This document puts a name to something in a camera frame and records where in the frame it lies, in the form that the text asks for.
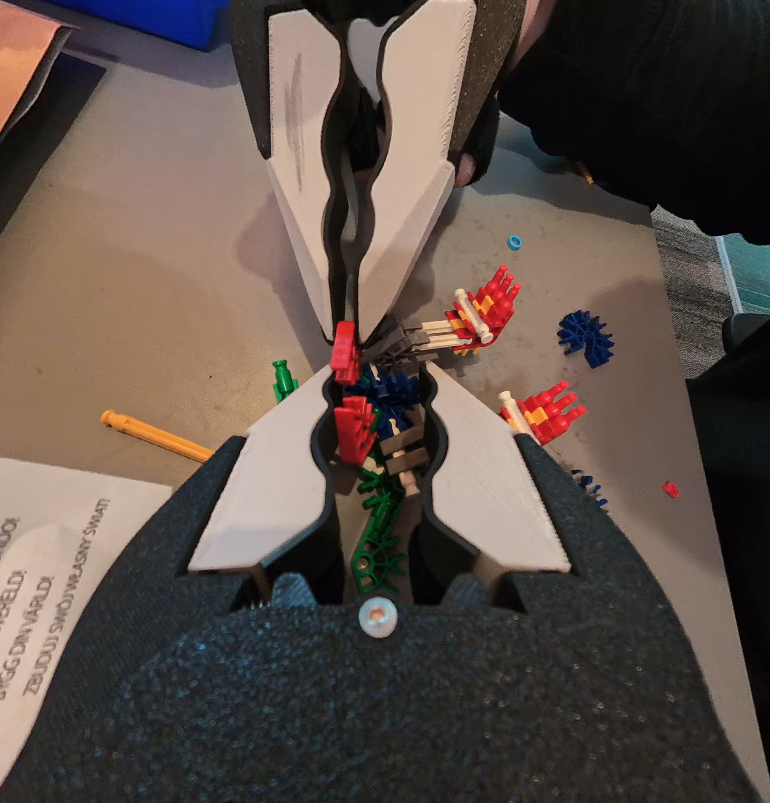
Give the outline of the red yellow toy leg assembly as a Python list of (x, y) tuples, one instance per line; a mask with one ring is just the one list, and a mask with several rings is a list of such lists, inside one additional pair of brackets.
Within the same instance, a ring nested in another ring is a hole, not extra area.
[(544, 447), (565, 434), (571, 424), (586, 415), (578, 397), (562, 380), (553, 387), (526, 399), (515, 399), (510, 391), (498, 395), (500, 416), (519, 434), (531, 436)]

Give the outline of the white instruction leaflet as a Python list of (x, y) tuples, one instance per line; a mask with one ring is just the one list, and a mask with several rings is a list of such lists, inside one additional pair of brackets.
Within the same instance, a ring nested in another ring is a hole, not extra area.
[(169, 486), (0, 457), (0, 785), (72, 631)]

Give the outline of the orange printed plastic bag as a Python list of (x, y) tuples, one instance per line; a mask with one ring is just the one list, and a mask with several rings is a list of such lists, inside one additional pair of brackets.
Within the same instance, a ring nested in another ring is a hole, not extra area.
[(65, 52), (73, 30), (0, 2), (0, 235), (106, 74)]

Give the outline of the blue and grey snowflake connectors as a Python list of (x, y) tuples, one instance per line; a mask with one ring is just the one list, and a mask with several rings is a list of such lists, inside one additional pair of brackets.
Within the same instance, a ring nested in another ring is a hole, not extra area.
[(602, 486), (595, 482), (593, 476), (580, 469), (572, 469), (571, 478), (599, 508), (602, 509), (608, 505), (608, 499), (602, 494)]

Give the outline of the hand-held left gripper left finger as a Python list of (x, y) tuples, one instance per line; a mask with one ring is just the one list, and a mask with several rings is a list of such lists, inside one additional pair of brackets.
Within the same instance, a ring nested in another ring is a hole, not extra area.
[(323, 389), (331, 375), (324, 366), (249, 427), (190, 572), (268, 568), (319, 522), (327, 478), (311, 439), (330, 407)]

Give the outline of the person's right hand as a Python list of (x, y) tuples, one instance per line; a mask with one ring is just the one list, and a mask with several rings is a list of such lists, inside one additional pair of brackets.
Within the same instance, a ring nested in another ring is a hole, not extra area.
[[(504, 83), (515, 71), (518, 63), (529, 49), (538, 41), (549, 23), (556, 1), (528, 1), (521, 24), (518, 41), (513, 45), (509, 58), (498, 76), (497, 85)], [(472, 153), (463, 153), (457, 168), (455, 188), (468, 186), (474, 181), (477, 159)]]

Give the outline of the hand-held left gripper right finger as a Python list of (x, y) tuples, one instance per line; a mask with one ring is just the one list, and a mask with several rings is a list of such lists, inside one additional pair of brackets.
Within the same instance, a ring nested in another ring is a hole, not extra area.
[(569, 561), (510, 424), (434, 363), (429, 411), (448, 446), (431, 480), (440, 522), (506, 570), (569, 573)]

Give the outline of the blue snowflake toy connector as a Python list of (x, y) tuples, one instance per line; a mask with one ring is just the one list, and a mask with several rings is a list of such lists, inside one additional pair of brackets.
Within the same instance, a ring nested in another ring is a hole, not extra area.
[(565, 315), (558, 324), (558, 344), (565, 356), (582, 352), (590, 368), (606, 365), (614, 356), (615, 343), (599, 316), (578, 310)]

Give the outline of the red fan-shaped toy connector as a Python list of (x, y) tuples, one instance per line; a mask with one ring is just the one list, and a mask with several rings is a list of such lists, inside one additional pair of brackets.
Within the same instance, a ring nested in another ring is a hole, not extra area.
[(340, 386), (356, 384), (360, 379), (360, 363), (361, 351), (354, 321), (343, 320), (336, 327), (330, 360), (336, 383)]

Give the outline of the multicolour toy construction model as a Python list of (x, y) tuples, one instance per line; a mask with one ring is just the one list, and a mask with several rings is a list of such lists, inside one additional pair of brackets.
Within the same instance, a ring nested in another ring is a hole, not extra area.
[(376, 355), (360, 363), (360, 379), (340, 386), (335, 407), (342, 463), (360, 469), (359, 493), (369, 516), (350, 558), (357, 593), (398, 592), (408, 575), (400, 517), (423, 490), (430, 457), (423, 440), (420, 366), (438, 356), (476, 356), (493, 346), (514, 313), (520, 292), (506, 265), (475, 293), (456, 290), (440, 320), (400, 320)]

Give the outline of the long orange toy rod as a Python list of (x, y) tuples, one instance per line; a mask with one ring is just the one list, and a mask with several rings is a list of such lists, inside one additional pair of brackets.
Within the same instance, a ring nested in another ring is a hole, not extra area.
[(210, 448), (202, 447), (183, 437), (173, 435), (166, 430), (153, 427), (135, 417), (119, 414), (111, 409), (104, 411), (100, 416), (100, 421), (102, 424), (125, 435), (138, 438), (198, 463), (206, 463), (215, 454), (215, 451)]

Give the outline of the person's dark clothed legs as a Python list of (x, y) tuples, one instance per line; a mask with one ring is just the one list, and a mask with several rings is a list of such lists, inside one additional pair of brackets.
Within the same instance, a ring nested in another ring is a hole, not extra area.
[(687, 388), (770, 773), (770, 317)]

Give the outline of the blue plastic bin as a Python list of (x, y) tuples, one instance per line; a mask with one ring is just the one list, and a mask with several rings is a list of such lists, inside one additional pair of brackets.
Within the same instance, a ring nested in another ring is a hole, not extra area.
[(52, 1), (71, 10), (199, 51), (213, 41), (229, 1)]

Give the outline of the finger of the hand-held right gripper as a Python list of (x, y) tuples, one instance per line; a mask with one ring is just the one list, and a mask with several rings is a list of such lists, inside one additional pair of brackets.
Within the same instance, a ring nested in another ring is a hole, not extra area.
[(451, 193), (449, 148), (476, 10), (469, 1), (424, 2), (380, 45), (387, 147), (370, 184), (370, 240), (357, 280), (363, 343), (394, 306)]
[(310, 304), (328, 342), (345, 310), (341, 145), (346, 68), (339, 36), (309, 10), (269, 19), (267, 167)]

